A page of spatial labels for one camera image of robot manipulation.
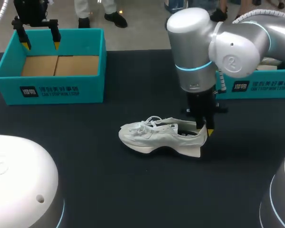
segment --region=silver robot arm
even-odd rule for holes
[[[209,133],[214,113],[226,111],[215,101],[217,69],[239,78],[264,57],[285,62],[285,14],[278,11],[254,10],[227,24],[212,22],[204,9],[184,9],[169,18],[167,30],[190,115],[198,127],[206,120]]]

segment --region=teal box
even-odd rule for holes
[[[27,30],[31,50],[15,32],[0,62],[0,92],[8,105],[101,103],[104,97],[106,48],[104,31],[60,29],[56,50],[49,29]],[[21,76],[27,56],[99,56],[97,75]]]
[[[217,89],[220,89],[217,72]],[[245,78],[224,75],[227,91],[217,99],[285,98],[285,67],[280,70],[258,70]]]

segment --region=screw hole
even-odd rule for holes
[[[43,196],[41,196],[41,195],[37,195],[37,196],[36,196],[36,200],[37,200],[39,203],[44,203],[44,198],[43,198]]]

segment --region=white sneaker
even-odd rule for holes
[[[180,154],[198,158],[207,136],[206,125],[198,130],[196,122],[172,117],[162,120],[158,116],[126,124],[119,131],[120,140],[135,151],[151,153],[157,148],[169,146]]]

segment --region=robotic arm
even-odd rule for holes
[[[46,17],[49,3],[52,4],[53,0],[14,0],[18,16],[12,21],[12,25],[17,31],[20,42],[28,50],[31,50],[31,44],[23,25],[49,27],[53,36],[55,49],[59,48],[61,35],[58,30],[58,20],[47,19]]]
[[[285,62],[282,12],[258,9],[227,24],[212,22],[204,9],[190,8],[173,14],[167,30],[180,86],[187,92],[187,113],[200,129],[206,121],[209,135],[214,114],[227,111],[215,101],[217,68],[241,78],[252,74],[264,57]]]

